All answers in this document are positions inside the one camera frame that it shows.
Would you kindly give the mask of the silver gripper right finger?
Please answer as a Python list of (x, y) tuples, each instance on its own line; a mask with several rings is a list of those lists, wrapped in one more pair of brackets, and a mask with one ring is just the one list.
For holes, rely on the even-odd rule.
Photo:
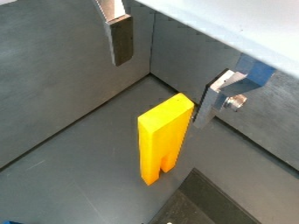
[(244, 93), (262, 88), (275, 72), (274, 67), (242, 53), (235, 69), (226, 69), (204, 88), (192, 118), (195, 127), (202, 129), (223, 109), (238, 111), (247, 101)]

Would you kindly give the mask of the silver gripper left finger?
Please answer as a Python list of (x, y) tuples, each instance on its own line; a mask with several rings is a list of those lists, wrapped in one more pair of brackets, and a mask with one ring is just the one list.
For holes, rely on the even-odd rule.
[(134, 56), (134, 18), (122, 0), (92, 0), (107, 31), (112, 63), (123, 65)]

